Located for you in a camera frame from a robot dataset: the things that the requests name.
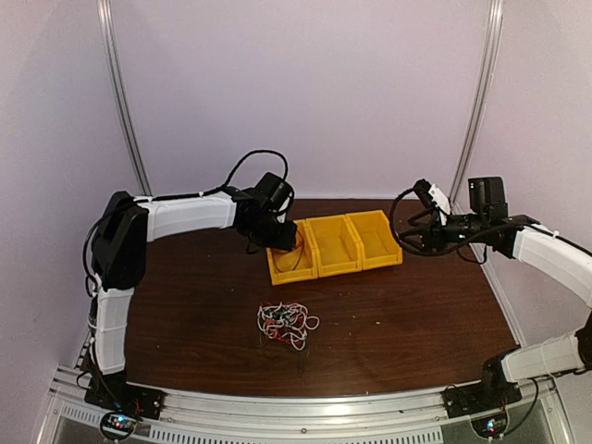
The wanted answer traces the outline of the yellow three-compartment bin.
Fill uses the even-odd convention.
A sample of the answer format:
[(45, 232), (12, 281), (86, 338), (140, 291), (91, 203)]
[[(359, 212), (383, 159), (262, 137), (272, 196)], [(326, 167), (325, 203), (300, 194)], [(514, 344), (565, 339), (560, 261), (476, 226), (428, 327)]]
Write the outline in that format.
[(402, 248), (381, 210), (301, 219), (291, 252), (268, 249), (274, 286), (401, 265)]

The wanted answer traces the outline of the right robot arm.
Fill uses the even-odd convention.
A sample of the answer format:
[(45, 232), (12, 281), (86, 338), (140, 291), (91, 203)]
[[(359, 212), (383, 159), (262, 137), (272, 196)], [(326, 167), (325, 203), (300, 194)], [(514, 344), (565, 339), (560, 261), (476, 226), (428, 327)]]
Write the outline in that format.
[[(434, 183), (419, 179), (402, 197), (414, 194), (424, 209), (409, 219), (409, 229), (391, 233), (411, 255), (440, 257), (482, 244), (506, 258), (529, 265), (591, 304), (591, 252), (526, 215), (512, 216), (500, 177), (468, 181), (470, 213), (455, 214), (449, 198)], [(581, 374), (591, 369), (591, 325), (540, 344), (491, 359), (475, 386), (480, 407), (495, 407), (510, 386), (540, 376)]]

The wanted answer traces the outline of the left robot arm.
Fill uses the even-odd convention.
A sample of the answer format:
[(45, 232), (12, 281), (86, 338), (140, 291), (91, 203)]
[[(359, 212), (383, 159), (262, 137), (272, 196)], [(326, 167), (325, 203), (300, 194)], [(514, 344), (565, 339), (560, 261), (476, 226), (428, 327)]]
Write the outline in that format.
[(91, 296), (90, 360), (98, 397), (114, 411), (133, 401), (125, 376), (125, 338), (131, 298), (146, 272), (147, 246), (164, 237), (212, 228), (234, 228), (251, 245), (290, 252), (297, 226), (287, 213), (294, 189), (267, 172), (258, 183), (238, 189), (168, 196), (114, 193), (83, 246), (86, 286)]

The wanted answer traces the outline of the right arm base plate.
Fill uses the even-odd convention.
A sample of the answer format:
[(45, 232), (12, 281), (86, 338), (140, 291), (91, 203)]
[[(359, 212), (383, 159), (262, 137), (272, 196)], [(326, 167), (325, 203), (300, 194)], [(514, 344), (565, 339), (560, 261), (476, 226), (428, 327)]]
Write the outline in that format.
[(522, 399), (516, 384), (504, 388), (486, 388), (482, 383), (464, 387), (448, 385), (441, 395), (449, 418), (502, 410)]

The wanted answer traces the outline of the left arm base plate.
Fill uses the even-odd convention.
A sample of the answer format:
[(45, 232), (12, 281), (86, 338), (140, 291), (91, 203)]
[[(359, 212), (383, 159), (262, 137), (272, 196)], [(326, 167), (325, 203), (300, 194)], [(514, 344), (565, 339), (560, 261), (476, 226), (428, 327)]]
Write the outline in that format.
[(127, 385), (114, 399), (105, 388), (88, 388), (84, 401), (109, 411), (122, 412), (127, 416), (158, 420), (165, 393), (154, 388)]

